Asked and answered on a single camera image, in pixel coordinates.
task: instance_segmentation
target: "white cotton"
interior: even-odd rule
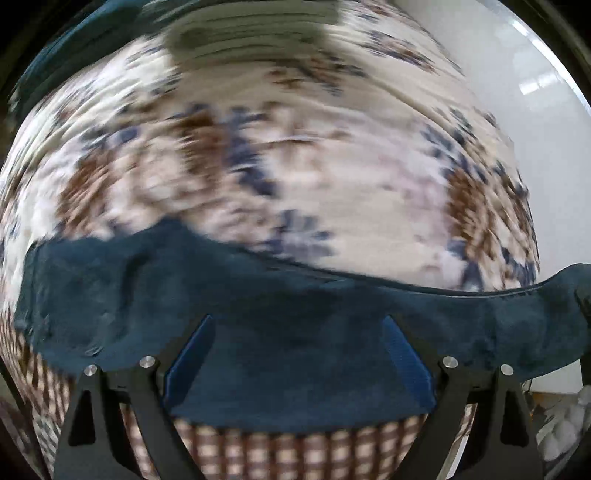
[[[560,452],[568,452],[578,439],[578,431],[568,420],[560,421],[554,428],[553,435],[558,441]]]
[[[591,404],[591,385],[585,385],[579,395],[577,395],[579,405],[587,406]]]
[[[587,408],[585,412],[585,418],[583,419],[583,433],[591,428],[591,408]]]
[[[585,407],[581,405],[571,405],[564,416],[564,418],[573,425],[577,432],[581,432],[581,430],[583,430],[584,417]]]
[[[558,440],[554,437],[552,432],[543,438],[538,446],[538,450],[540,451],[542,459],[546,462],[556,460],[562,453],[560,451],[560,446],[558,445]]]

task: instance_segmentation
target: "brown checkered pattern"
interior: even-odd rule
[[[73,379],[51,370],[11,319],[0,319],[0,354],[21,394],[33,404],[35,431],[52,471],[57,438]],[[129,406],[121,410],[135,457],[148,480],[158,479]],[[458,438],[469,433],[476,409],[467,406]],[[385,479],[410,449],[426,416],[311,435],[248,433],[174,422],[187,450],[209,480]]]

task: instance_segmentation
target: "floral pattern fabric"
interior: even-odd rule
[[[25,120],[0,174],[0,353],[40,414],[61,423],[71,379],[12,328],[39,239],[109,239],[170,215],[319,268],[468,291],[535,281],[511,141],[451,55],[382,0],[339,9],[289,61],[189,70],[162,36],[138,38]]]

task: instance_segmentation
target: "wrinkled fabric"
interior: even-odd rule
[[[171,414],[215,427],[309,433],[428,413],[383,347],[381,321],[401,316],[441,356],[519,380],[561,368],[589,346],[575,265],[536,287],[458,295],[284,265],[163,220],[107,242],[31,248],[14,326],[50,365],[131,367],[157,355],[196,316],[217,337]]]

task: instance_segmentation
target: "silver screw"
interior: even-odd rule
[[[502,364],[501,373],[503,375],[506,375],[507,377],[510,377],[511,375],[513,375],[513,367],[507,364]]]
[[[156,359],[153,356],[147,355],[139,361],[141,368],[150,368],[156,363]]]
[[[443,357],[443,365],[448,368],[456,368],[458,366],[458,362],[452,356],[445,356]]]
[[[84,369],[84,374],[87,377],[92,377],[92,375],[94,375],[98,369],[99,367],[97,367],[95,364],[91,364]]]

